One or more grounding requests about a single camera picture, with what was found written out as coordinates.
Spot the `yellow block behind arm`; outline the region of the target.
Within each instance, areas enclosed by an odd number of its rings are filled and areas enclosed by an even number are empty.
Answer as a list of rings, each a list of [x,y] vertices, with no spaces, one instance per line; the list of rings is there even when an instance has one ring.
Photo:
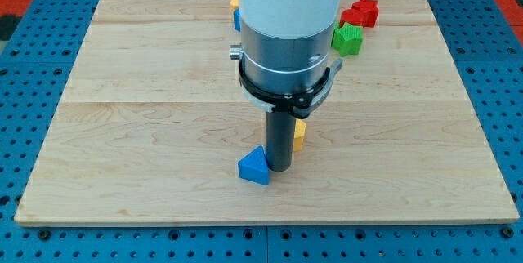
[[[230,0],[230,11],[235,12],[239,9],[239,0]]]

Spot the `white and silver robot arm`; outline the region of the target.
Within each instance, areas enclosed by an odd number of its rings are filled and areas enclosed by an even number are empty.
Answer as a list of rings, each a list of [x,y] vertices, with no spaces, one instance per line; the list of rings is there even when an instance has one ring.
[[[242,64],[274,94],[313,87],[327,68],[340,0],[239,0]]]

